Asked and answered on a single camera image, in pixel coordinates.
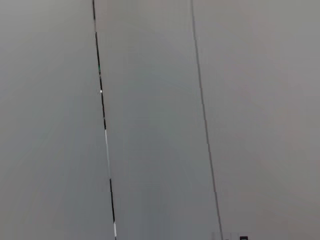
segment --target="dark vertical line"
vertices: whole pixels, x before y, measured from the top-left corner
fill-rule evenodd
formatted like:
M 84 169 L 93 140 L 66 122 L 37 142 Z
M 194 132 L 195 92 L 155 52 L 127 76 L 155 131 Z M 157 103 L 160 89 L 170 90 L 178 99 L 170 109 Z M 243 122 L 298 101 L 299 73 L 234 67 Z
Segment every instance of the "dark vertical line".
M 197 32 L 196 32 L 196 21 L 195 21 L 195 9 L 194 9 L 193 0 L 190 0 L 190 8 L 191 8 L 191 18 L 192 18 L 192 34 L 193 34 L 195 55 L 196 55 L 196 66 L 197 66 L 197 73 L 198 73 L 198 79 L 199 79 L 202 112 L 203 112 L 204 127 L 205 127 L 205 137 L 206 137 L 206 143 L 207 143 L 208 153 L 209 153 L 210 170 L 211 170 L 211 176 L 212 176 L 212 185 L 213 185 L 213 191 L 214 191 L 216 212 L 218 216 L 220 236 L 221 236 L 221 240 L 223 240 L 224 236 L 222 232 L 221 216 L 220 216 L 219 203 L 218 203 L 218 193 L 217 193 L 217 186 L 215 181 L 210 140 L 209 140 L 208 121 L 207 121 L 207 114 L 206 114 L 206 107 L 205 107 L 204 90 L 203 90 L 203 84 L 202 84 L 202 74 L 201 74 L 201 66 L 200 66 L 199 47 L 198 47 L 198 38 L 197 38 Z
M 98 33 L 97 33 L 97 25 L 96 25 L 96 8 L 95 8 L 95 0 L 92 0 L 92 7 L 93 7 L 93 20 L 94 20 L 94 36 L 95 36 L 95 47 L 96 47 L 96 57 L 98 61 L 98 71 L 99 71 L 99 81 L 100 81 L 100 90 L 101 90 L 101 102 L 102 102 L 102 114 L 103 114 L 103 124 L 104 124 L 104 130 L 107 130 L 106 125 L 106 113 L 105 113 L 105 101 L 104 101 L 104 92 L 103 92 L 103 86 L 102 86 L 102 76 L 101 76 L 101 66 L 100 66 L 100 55 L 99 55 L 99 44 L 98 44 Z M 115 224 L 116 218 L 115 218 L 115 208 L 114 208 L 114 195 L 112 191 L 112 180 L 111 176 L 109 178 L 110 183 L 110 194 L 111 194 L 111 206 L 112 206 L 112 217 L 113 217 L 113 224 Z
M 112 192 L 112 180 L 111 180 L 111 178 L 110 178 L 110 191 L 111 191 L 112 216 L 113 216 L 113 222 L 115 222 L 116 218 L 115 218 L 115 208 L 114 208 L 114 194 Z

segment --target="metal panel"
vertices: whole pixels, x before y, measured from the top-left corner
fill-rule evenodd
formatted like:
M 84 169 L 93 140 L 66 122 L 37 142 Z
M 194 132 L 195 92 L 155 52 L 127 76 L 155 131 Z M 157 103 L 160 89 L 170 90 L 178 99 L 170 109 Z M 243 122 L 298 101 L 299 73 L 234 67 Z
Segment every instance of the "metal panel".
M 117 237 L 211 240 L 219 225 L 190 2 L 96 6 Z
M 0 35 L 0 239 L 114 239 L 91 1 L 1 1 Z
M 319 239 L 319 1 L 195 0 L 224 232 Z

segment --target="panel seam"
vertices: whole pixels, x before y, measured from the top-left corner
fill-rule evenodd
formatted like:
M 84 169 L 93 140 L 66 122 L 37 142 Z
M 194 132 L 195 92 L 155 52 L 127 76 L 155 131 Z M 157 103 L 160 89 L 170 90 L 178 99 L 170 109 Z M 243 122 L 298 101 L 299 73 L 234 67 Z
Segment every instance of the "panel seam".
M 208 131 L 208 120 L 207 120 L 207 114 L 206 114 L 203 81 L 202 81 L 201 65 L 200 65 L 200 54 L 199 54 L 199 46 L 198 46 L 198 37 L 197 37 L 197 32 L 196 32 L 195 8 L 194 8 L 194 1 L 193 0 L 190 0 L 190 8 L 191 8 L 190 11 L 191 11 L 191 20 L 192 20 L 192 35 L 193 35 L 194 48 L 195 48 L 197 76 L 198 76 L 198 80 L 199 80 L 200 97 L 201 97 L 202 113 L 203 113 L 204 128 L 205 128 L 205 138 L 206 138 L 207 150 L 208 150 L 208 154 L 209 154 L 210 171 L 211 171 L 211 177 L 212 177 L 212 186 L 213 186 L 213 191 L 214 191 L 215 207 L 216 207 L 216 212 L 217 212 L 220 237 L 221 237 L 221 240 L 223 240 L 224 236 L 223 236 L 223 232 L 222 232 L 221 215 L 220 215 L 219 203 L 218 203 L 217 185 L 216 185 L 216 180 L 215 180 L 213 158 L 212 158 L 209 131 Z
M 96 57 L 97 57 L 97 62 L 98 62 L 99 83 L 100 83 L 100 93 L 101 93 L 101 103 L 102 103 L 103 125 L 104 125 L 104 133 L 105 133 L 106 158 L 107 158 L 106 160 L 107 160 L 108 174 L 109 174 L 109 187 L 110 187 L 110 195 L 111 195 L 110 197 L 111 197 L 111 207 L 112 207 L 112 218 L 113 218 L 113 227 L 115 228 L 116 218 L 115 218 L 115 208 L 114 208 L 114 195 L 113 195 L 113 189 L 112 189 L 112 178 L 111 178 L 111 170 L 110 170 L 111 164 L 110 164 L 110 158 L 109 158 L 109 146 L 108 146 L 108 138 L 107 138 L 108 133 L 107 133 L 105 101 L 104 101 L 104 92 L 103 92 L 102 74 L 101 74 L 101 65 L 100 65 L 95 0 L 92 0 L 92 9 L 93 9 L 93 21 L 94 21 L 94 37 L 95 37 Z M 117 240 L 116 232 L 114 232 L 114 237 L 115 237 L 115 240 Z

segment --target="gray wall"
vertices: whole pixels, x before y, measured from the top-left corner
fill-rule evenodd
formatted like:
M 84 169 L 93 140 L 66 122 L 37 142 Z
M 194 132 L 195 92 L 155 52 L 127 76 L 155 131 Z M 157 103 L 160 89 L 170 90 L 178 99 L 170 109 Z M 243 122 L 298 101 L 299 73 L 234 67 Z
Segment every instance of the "gray wall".
M 97 0 L 120 240 L 219 239 L 189 0 Z
M 319 239 L 320 2 L 194 3 L 225 239 Z
M 0 239 L 114 239 L 91 1 L 1 1 L 0 36 Z

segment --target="vertical gap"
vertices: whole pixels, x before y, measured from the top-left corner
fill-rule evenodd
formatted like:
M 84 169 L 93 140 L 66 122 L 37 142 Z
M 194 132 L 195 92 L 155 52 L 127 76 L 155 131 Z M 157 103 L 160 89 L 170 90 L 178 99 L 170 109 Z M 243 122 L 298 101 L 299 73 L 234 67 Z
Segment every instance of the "vertical gap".
M 202 84 L 202 74 L 201 74 L 201 66 L 200 66 L 198 37 L 197 37 L 197 32 L 196 32 L 195 9 L 194 9 L 194 1 L 193 0 L 190 0 L 190 8 L 191 8 L 191 18 L 192 18 L 192 34 L 193 34 L 195 55 L 196 55 L 197 74 L 198 74 L 199 87 L 200 87 L 206 144 L 207 144 L 208 153 L 209 153 L 209 162 L 210 162 L 212 186 L 213 186 L 214 198 L 215 198 L 215 207 L 216 207 L 216 213 L 217 213 L 217 217 L 218 217 L 220 237 L 221 237 L 221 240 L 224 240 L 224 236 L 223 236 L 223 232 L 222 232 L 222 225 L 221 225 L 219 203 L 218 203 L 217 185 L 216 185 L 216 181 L 215 181 L 214 166 L 213 166 L 213 161 L 212 161 L 212 152 L 211 152 L 211 146 L 210 146 L 210 140 L 209 140 L 208 121 L 207 121 L 207 114 L 206 114 L 206 107 L 205 107 L 204 90 L 203 90 L 203 84 Z
M 111 175 L 110 175 L 109 151 L 108 151 L 108 141 L 107 141 L 107 125 L 106 125 L 104 91 L 103 91 L 103 87 L 102 87 L 101 65 L 100 65 L 100 55 L 99 55 L 99 45 L 98 45 L 98 33 L 97 33 L 97 25 L 96 25 L 95 0 L 92 0 L 92 8 L 93 8 L 93 20 L 94 20 L 95 47 L 96 47 L 96 56 L 97 56 L 97 60 L 98 60 L 98 71 L 99 71 L 99 80 L 100 80 L 100 93 L 101 93 L 101 103 L 102 103 L 103 125 L 104 125 L 104 131 L 105 131 L 105 144 L 106 144 L 106 149 L 107 149 L 107 161 L 108 161 L 109 177 L 110 177 L 109 183 L 110 183 L 112 217 L 113 217 L 113 225 L 114 225 L 114 237 L 115 237 L 115 240 L 117 240 L 116 219 L 115 219 L 115 209 L 114 209 L 114 196 L 113 196 L 113 191 L 112 191 L 112 180 L 111 180 Z

